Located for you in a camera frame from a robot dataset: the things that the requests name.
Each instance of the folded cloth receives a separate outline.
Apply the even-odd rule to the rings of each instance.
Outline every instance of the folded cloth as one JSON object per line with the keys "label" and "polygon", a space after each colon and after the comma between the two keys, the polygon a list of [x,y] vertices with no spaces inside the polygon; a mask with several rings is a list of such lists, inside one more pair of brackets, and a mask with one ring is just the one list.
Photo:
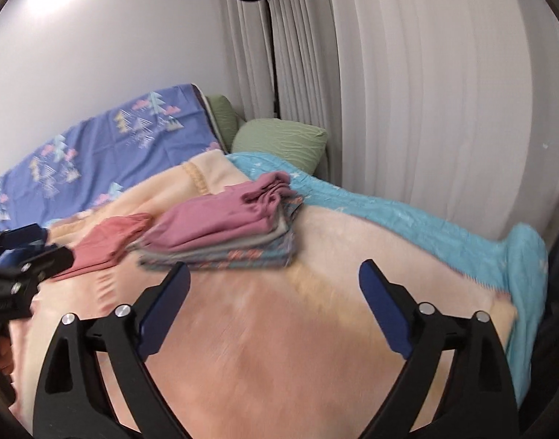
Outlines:
{"label": "folded cloth", "polygon": [[267,243],[244,249],[225,248],[192,256],[189,256],[188,253],[156,253],[142,249],[139,264],[150,270],[169,270],[180,261],[185,262],[191,270],[262,269],[289,266],[296,252],[292,223],[303,200],[301,196],[283,200],[280,209],[287,231]]}
{"label": "folded cloth", "polygon": [[127,253],[127,245],[149,229],[152,221],[147,213],[105,219],[74,247],[73,266],[52,280],[116,266]]}
{"label": "folded cloth", "polygon": [[138,244],[152,251],[179,253],[267,234],[274,229],[281,199],[295,195],[286,172],[264,173],[256,181],[225,187],[217,195],[199,196],[174,206]]}
{"label": "folded cloth", "polygon": [[[149,259],[156,260],[166,260],[175,262],[191,262],[196,259],[203,259],[208,255],[218,255],[220,252],[241,249],[242,247],[249,248],[254,246],[261,246],[262,244],[268,244],[271,241],[277,239],[281,235],[285,234],[289,227],[285,220],[285,215],[283,210],[278,208],[275,212],[275,217],[277,218],[277,226],[273,231],[267,234],[254,234],[252,236],[238,237],[237,239],[232,239],[220,244],[215,244],[214,246],[200,247],[198,249],[193,249],[191,251],[182,252],[164,252],[164,251],[152,251],[151,249],[140,249],[141,253]],[[133,242],[127,246],[127,250],[136,250],[138,247],[137,242]]]}

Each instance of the blue gripper pad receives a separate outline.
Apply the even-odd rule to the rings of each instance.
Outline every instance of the blue gripper pad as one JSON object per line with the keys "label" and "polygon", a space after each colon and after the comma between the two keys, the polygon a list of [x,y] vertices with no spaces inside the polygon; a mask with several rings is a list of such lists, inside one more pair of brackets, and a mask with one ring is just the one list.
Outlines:
{"label": "blue gripper pad", "polygon": [[3,236],[3,247],[7,250],[15,249],[24,244],[31,244],[40,241],[45,244],[48,240],[48,230],[39,227],[37,224],[30,224],[22,228],[6,231]]}
{"label": "blue gripper pad", "polygon": [[190,291],[190,271],[179,263],[160,285],[161,292],[140,321],[137,353],[142,361],[156,354]]}
{"label": "blue gripper pad", "polygon": [[408,359],[413,351],[413,345],[409,340],[410,325],[386,288],[385,283],[389,284],[389,281],[376,267],[373,261],[365,261],[361,264],[359,269],[361,292],[390,348]]}
{"label": "blue gripper pad", "polygon": [[34,258],[46,251],[51,251],[58,248],[56,244],[51,244],[46,246],[45,244],[28,244],[24,247],[17,247],[16,249],[11,249],[5,251],[0,256],[0,267],[17,267],[21,266],[28,259]]}

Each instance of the black clamp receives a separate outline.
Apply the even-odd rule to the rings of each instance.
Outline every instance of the black clamp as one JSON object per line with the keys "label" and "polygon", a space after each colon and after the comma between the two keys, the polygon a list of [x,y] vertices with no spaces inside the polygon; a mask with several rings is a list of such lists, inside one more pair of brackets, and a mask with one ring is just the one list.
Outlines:
{"label": "black clamp", "polygon": [[[45,246],[47,231],[38,225],[0,231],[0,335],[8,335],[8,322],[30,318],[31,301],[41,281],[69,269],[74,257],[66,247]],[[11,378],[0,372],[0,397],[10,406],[15,402]]]}
{"label": "black clamp", "polygon": [[[360,287],[392,350],[406,358],[386,401],[361,439],[515,439],[517,404],[501,342],[486,312],[470,318],[416,304],[390,284],[373,261],[362,264]],[[156,353],[190,289],[188,268],[177,264],[160,286],[133,306],[81,321],[62,318],[38,384],[37,439],[190,439],[156,388],[144,360]],[[434,420],[411,431],[430,390],[440,356],[454,350]],[[121,425],[108,398],[96,352],[108,352],[141,434]]]}
{"label": "black clamp", "polygon": [[[359,282],[390,348],[407,360],[361,439],[519,437],[511,374],[488,313],[457,318],[430,303],[418,305],[372,260],[362,264]],[[434,419],[410,432],[445,350],[454,350],[454,359]]]}
{"label": "black clamp", "polygon": [[[190,439],[147,371],[190,290],[190,271],[176,264],[164,281],[133,305],[103,318],[66,314],[48,348],[34,409],[37,439]],[[141,434],[121,425],[96,352],[107,352]]]}

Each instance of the patterned folded fabric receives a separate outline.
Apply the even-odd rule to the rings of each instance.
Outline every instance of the patterned folded fabric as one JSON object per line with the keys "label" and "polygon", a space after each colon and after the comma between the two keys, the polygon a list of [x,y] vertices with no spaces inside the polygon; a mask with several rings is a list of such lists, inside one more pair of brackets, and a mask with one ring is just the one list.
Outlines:
{"label": "patterned folded fabric", "polygon": [[194,256],[188,256],[188,253],[156,253],[141,250],[140,266],[151,270],[169,270],[176,262],[182,261],[191,270],[286,267],[296,252],[292,223],[303,200],[301,196],[283,200],[280,209],[288,230],[272,241],[241,249],[219,249]]}
{"label": "patterned folded fabric", "polygon": [[74,247],[73,266],[52,280],[116,266],[127,253],[127,245],[149,229],[152,221],[147,213],[105,219]]}

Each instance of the human hand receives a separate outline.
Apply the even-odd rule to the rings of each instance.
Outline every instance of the human hand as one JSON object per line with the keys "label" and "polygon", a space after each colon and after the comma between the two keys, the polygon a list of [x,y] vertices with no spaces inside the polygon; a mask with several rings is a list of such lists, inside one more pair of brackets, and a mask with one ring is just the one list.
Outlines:
{"label": "human hand", "polygon": [[11,350],[11,340],[8,337],[0,336],[0,372],[4,375],[11,375],[13,372],[13,351]]}

